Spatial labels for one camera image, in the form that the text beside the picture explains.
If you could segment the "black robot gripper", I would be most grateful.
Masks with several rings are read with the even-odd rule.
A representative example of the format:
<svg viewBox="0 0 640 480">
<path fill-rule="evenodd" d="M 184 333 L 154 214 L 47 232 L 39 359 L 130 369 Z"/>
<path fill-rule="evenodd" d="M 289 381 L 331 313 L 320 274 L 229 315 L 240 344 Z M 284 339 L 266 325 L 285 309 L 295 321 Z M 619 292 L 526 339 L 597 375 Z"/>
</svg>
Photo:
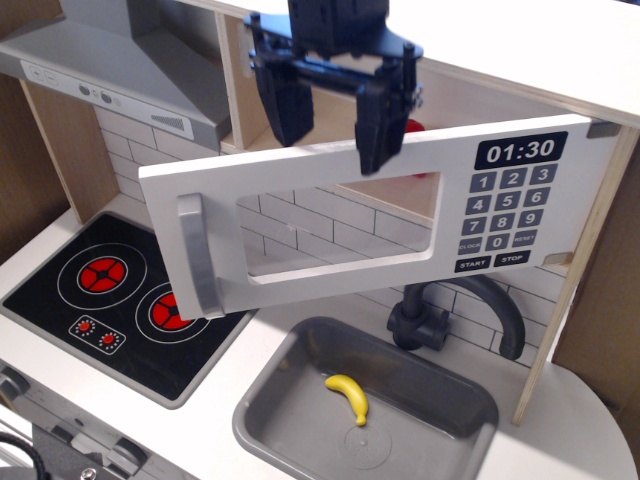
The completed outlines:
<svg viewBox="0 0 640 480">
<path fill-rule="evenodd" d="M 290 1 L 286 14 L 252 12 L 258 92 L 285 147 L 314 128 L 311 86 L 356 94 L 355 139 L 362 175 L 397 155 L 420 98 L 423 49 L 386 25 L 388 1 Z"/>
</svg>

